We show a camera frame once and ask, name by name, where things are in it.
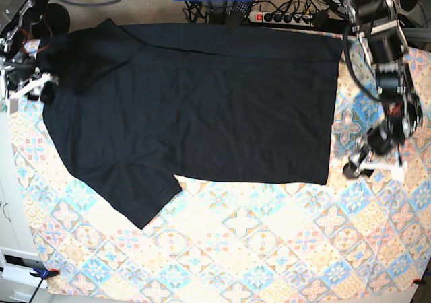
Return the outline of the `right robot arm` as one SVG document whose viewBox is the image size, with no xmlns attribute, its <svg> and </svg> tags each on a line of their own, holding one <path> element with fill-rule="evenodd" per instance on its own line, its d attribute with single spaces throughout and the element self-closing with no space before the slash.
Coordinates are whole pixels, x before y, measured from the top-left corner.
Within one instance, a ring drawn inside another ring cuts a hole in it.
<svg viewBox="0 0 431 303">
<path fill-rule="evenodd" d="M 69 31 L 65 7 L 49 0 L 1 0 L 1 103 L 23 96 L 53 101 L 58 77 L 40 69 L 37 54 L 52 37 Z"/>
</svg>

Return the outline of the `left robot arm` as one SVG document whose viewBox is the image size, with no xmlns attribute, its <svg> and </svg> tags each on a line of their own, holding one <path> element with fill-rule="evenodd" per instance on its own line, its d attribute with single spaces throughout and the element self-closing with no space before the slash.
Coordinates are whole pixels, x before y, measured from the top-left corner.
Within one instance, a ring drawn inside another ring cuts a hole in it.
<svg viewBox="0 0 431 303">
<path fill-rule="evenodd" d="M 407 162 L 399 150 L 423 122 L 422 106 L 413 86 L 409 65 L 403 60 L 408 45 L 398 20 L 395 0 L 343 0 L 349 23 L 343 33 L 343 52 L 354 83 L 371 100 L 381 104 L 384 118 L 356 140 L 343 167 L 348 179 L 388 170 L 402 181 Z M 356 77 L 350 59 L 348 34 L 353 32 L 374 76 L 376 93 Z"/>
</svg>

